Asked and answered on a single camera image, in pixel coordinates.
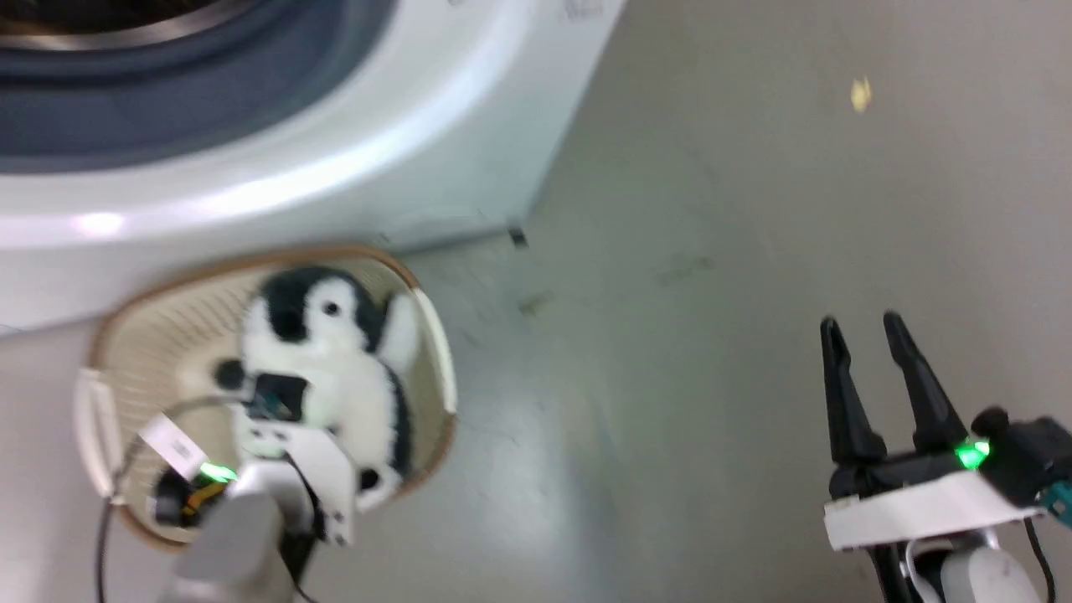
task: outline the white bracket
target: white bracket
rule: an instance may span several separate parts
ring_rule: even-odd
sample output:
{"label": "white bracket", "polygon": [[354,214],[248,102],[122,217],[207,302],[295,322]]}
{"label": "white bracket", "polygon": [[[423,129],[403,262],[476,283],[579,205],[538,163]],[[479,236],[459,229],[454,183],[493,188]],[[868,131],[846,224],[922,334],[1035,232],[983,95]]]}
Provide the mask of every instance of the white bracket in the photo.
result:
{"label": "white bracket", "polygon": [[250,437],[285,451],[324,510],[329,544],[353,546],[357,469],[334,437],[313,427],[283,421],[250,421]]}
{"label": "white bracket", "polygon": [[1014,506],[979,473],[959,471],[863,500],[829,502],[824,523],[830,546],[846,550],[980,530],[1042,513],[1037,506]]}

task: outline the green led light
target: green led light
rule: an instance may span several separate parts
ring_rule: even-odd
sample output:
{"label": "green led light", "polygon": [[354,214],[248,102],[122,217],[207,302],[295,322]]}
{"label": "green led light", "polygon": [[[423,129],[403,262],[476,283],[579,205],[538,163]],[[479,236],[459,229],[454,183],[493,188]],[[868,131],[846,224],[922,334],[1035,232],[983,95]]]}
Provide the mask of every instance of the green led light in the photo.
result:
{"label": "green led light", "polygon": [[985,441],[968,442],[957,446],[953,452],[956,453],[956,458],[961,460],[962,467],[968,471],[974,471],[991,454],[991,444]]}
{"label": "green led light", "polygon": [[234,482],[238,479],[238,474],[227,469],[222,465],[212,465],[211,462],[206,462],[202,465],[202,475],[205,475],[209,480],[214,480],[217,482],[226,484],[227,482]]}

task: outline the washing machine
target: washing machine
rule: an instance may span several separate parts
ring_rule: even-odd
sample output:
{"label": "washing machine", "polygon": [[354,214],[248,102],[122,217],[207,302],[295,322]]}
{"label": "washing machine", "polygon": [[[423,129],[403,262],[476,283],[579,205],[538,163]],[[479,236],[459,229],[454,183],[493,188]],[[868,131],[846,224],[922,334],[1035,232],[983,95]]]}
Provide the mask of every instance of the washing machine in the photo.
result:
{"label": "washing machine", "polygon": [[0,325],[523,224],[624,2],[0,2]]}

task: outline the penguin flipper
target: penguin flipper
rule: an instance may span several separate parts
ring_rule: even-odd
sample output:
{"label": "penguin flipper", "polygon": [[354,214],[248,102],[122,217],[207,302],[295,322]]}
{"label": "penguin flipper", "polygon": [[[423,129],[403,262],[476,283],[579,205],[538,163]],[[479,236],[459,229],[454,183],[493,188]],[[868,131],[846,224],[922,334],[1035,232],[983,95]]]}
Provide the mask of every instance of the penguin flipper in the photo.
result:
{"label": "penguin flipper", "polygon": [[217,387],[225,392],[237,392],[245,383],[245,369],[242,368],[242,361],[239,358],[227,358],[220,361],[212,371],[212,379]]}
{"label": "penguin flipper", "polygon": [[417,303],[407,293],[387,300],[383,336],[376,357],[396,374],[408,374],[420,351],[420,317]]}
{"label": "penguin flipper", "polygon": [[375,485],[357,494],[354,506],[358,513],[371,511],[387,502],[402,485],[402,476],[390,467],[363,468],[360,473],[367,475],[370,470],[375,471],[377,479]]}

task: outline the basket handle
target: basket handle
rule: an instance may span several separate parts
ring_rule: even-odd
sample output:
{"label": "basket handle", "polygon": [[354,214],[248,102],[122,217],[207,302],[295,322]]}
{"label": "basket handle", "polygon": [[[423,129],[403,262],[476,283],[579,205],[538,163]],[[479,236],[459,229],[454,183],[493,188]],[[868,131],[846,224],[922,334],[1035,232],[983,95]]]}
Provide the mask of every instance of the basket handle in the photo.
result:
{"label": "basket handle", "polygon": [[417,308],[425,319],[425,326],[432,338],[432,357],[435,370],[438,372],[440,385],[443,387],[443,407],[450,414],[458,412],[458,381],[455,378],[455,358],[450,354],[450,343],[447,332],[443,329],[440,313],[423,290],[414,289],[413,296],[417,299]]}
{"label": "basket handle", "polygon": [[[93,487],[102,497],[113,494],[111,476],[122,459],[119,417],[111,387],[99,370],[84,368],[78,372],[74,391],[74,436]],[[121,504],[121,497],[116,496],[114,502]]]}

